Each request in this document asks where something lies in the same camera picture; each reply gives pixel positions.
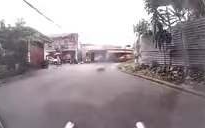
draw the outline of building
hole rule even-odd
[[[126,54],[133,54],[133,50],[115,45],[82,44],[84,61],[116,61],[117,58]]]
[[[46,52],[60,52],[61,58],[70,56],[72,59],[76,59],[77,61],[81,60],[81,47],[78,41],[78,33],[54,34],[49,35],[49,38],[53,42],[45,47]]]

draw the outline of wall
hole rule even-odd
[[[152,36],[143,35],[138,41],[141,63],[152,60],[164,64],[164,54],[154,48]],[[172,44],[166,53],[167,64],[199,67],[205,70],[205,18],[177,25],[172,29]]]
[[[153,37],[149,34],[144,34],[139,37],[139,40],[136,45],[139,48],[139,62],[142,64],[150,64],[153,60],[157,61],[159,64],[166,64],[170,63],[170,56],[169,51],[164,52],[159,51],[159,49],[155,48],[155,44],[153,44]]]
[[[183,64],[205,70],[205,18],[191,21],[173,29],[173,64]],[[182,39],[185,40],[185,54]]]
[[[35,68],[41,68],[44,61],[44,47],[43,44],[30,45],[30,64]]]

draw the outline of asphalt road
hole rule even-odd
[[[96,68],[104,65],[104,72]],[[205,99],[127,75],[113,64],[66,65],[0,87],[5,128],[205,128]]]

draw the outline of roof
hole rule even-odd
[[[71,36],[71,35],[77,35],[78,33],[63,33],[63,34],[51,34],[48,35],[49,38],[57,38],[57,37],[65,37],[65,36]]]

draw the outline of curb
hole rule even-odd
[[[199,92],[199,91],[195,91],[195,90],[191,90],[191,89],[185,89],[185,88],[183,88],[183,87],[179,87],[179,86],[176,85],[176,84],[172,84],[172,83],[170,83],[170,82],[166,82],[166,81],[162,81],[162,80],[159,80],[159,79],[155,79],[155,78],[152,78],[152,77],[149,77],[149,76],[139,75],[139,74],[136,74],[136,73],[129,73],[129,72],[127,72],[127,71],[123,71],[123,70],[120,70],[120,69],[118,69],[118,68],[115,68],[115,69],[116,69],[117,71],[120,71],[120,72],[129,74],[129,75],[133,75],[133,76],[137,76],[137,77],[140,77],[140,78],[143,78],[143,79],[147,79],[147,80],[150,80],[150,81],[153,81],[153,82],[156,82],[156,83],[165,85],[165,86],[167,86],[167,87],[170,87],[170,88],[173,88],[173,89],[182,91],[182,92],[186,92],[186,93],[189,93],[189,94],[193,94],[193,95],[196,95],[196,96],[205,98],[205,93],[202,93],[202,92]]]

